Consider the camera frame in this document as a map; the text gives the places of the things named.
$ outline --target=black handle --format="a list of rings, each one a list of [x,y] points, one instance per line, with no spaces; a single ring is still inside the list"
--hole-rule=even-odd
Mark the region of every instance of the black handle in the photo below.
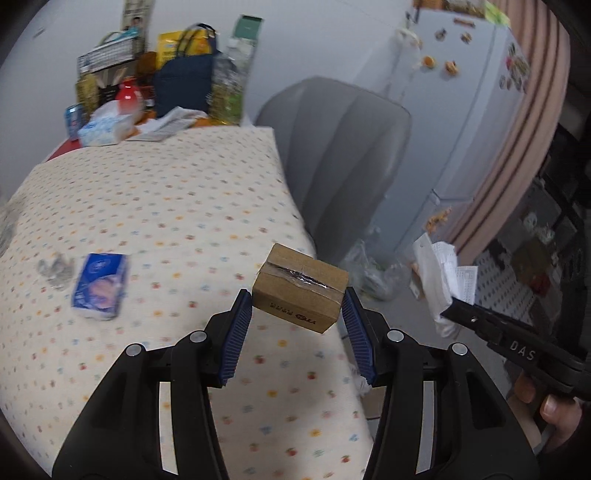
[[[181,35],[181,37],[178,39],[178,44],[177,44],[177,51],[175,54],[175,57],[178,57],[179,53],[182,52],[182,56],[185,57],[187,56],[187,51],[189,50],[189,47],[191,46],[191,43],[193,42],[193,39],[195,38],[195,36],[197,35],[197,32],[199,32],[199,29],[205,30],[207,31],[207,40],[209,42],[209,46],[212,49],[212,54],[216,52],[217,50],[217,41],[216,41],[216,31],[215,29],[211,26],[211,25],[207,25],[205,23],[196,23],[194,25],[191,25],[189,28],[187,28],[183,34]],[[183,40],[185,39],[185,36],[189,33],[189,32],[193,32],[191,34],[191,36],[189,37],[189,39],[187,40],[187,42],[185,43],[184,48],[181,50],[181,45],[183,43]]]

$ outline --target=pink curtain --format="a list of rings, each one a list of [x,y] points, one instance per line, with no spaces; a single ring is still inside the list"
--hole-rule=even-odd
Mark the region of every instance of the pink curtain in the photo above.
[[[527,94],[515,125],[475,201],[447,241],[462,265],[471,264],[495,237],[544,161],[558,124],[570,69],[570,40],[542,0],[492,0],[530,61]]]

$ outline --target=yellow bag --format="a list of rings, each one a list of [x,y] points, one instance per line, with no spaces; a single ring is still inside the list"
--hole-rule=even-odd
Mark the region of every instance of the yellow bag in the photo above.
[[[185,36],[183,45],[181,45],[180,48],[181,51],[183,48],[185,48],[186,42],[193,35],[193,33],[194,30]],[[156,49],[156,68],[158,70],[162,68],[162,65],[164,65],[169,60],[172,60],[176,56],[178,41],[181,39],[181,35],[183,35],[182,31],[162,33],[158,35],[158,48]],[[211,35],[211,33],[209,33],[207,30],[197,30],[197,34],[189,45],[187,55],[205,55],[212,53],[211,46],[207,41],[209,35]]]

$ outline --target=poster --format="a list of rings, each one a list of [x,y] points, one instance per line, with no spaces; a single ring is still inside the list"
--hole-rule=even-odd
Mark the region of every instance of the poster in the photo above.
[[[135,28],[138,35],[145,41],[148,37],[148,25],[153,4],[154,0],[125,0],[121,30],[128,31],[130,28]]]

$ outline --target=plastic bag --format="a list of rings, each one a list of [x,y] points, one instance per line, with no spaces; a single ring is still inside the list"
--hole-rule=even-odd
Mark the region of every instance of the plastic bag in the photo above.
[[[357,291],[371,297],[390,301],[396,298],[410,281],[410,268],[395,261],[384,267],[366,252],[363,240],[357,240],[342,262],[342,268],[349,272],[349,284]]]
[[[169,60],[172,60],[176,56],[178,41],[183,34],[182,31],[161,33],[158,35],[158,44],[156,47],[156,66],[157,69],[161,69]],[[198,30],[195,38],[191,42],[187,55],[206,55],[213,53],[209,42],[207,41],[207,31]]]

